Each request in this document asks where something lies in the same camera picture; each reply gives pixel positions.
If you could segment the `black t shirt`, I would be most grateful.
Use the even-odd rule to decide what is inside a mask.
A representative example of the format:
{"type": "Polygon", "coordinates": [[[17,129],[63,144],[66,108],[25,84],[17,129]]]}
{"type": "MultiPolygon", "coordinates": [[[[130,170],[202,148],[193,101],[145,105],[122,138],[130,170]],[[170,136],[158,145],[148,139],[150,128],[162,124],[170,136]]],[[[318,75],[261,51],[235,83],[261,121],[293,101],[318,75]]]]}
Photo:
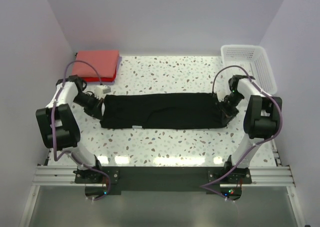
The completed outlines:
{"type": "Polygon", "coordinates": [[[220,129],[231,121],[210,93],[108,95],[100,125],[104,129],[220,129]]]}

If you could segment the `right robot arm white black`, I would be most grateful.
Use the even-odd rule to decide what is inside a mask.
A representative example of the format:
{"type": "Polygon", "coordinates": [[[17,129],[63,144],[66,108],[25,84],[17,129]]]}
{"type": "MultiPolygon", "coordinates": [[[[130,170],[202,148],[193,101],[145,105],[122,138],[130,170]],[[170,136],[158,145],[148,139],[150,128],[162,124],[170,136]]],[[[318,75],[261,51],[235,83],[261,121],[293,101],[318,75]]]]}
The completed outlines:
{"type": "Polygon", "coordinates": [[[261,145],[277,136],[282,127],[282,99],[264,92],[252,76],[234,75],[228,81],[230,93],[217,103],[222,123],[228,124],[239,113],[237,106],[247,101],[243,119],[244,136],[224,163],[224,171],[239,173],[248,169],[261,145]]]}

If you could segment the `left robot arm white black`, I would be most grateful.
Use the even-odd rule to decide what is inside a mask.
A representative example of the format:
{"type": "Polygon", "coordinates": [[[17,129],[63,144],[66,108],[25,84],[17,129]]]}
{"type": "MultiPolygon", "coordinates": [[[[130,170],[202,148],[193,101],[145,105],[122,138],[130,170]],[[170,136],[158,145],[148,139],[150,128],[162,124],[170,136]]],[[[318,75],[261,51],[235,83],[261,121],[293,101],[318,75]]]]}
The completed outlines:
{"type": "Polygon", "coordinates": [[[98,158],[81,143],[81,132],[71,110],[73,103],[83,107],[84,112],[101,120],[103,99],[84,90],[87,82],[77,75],[60,79],[50,103],[35,113],[40,134],[46,148],[52,149],[54,161],[66,155],[77,164],[79,171],[100,173],[98,158]]]}

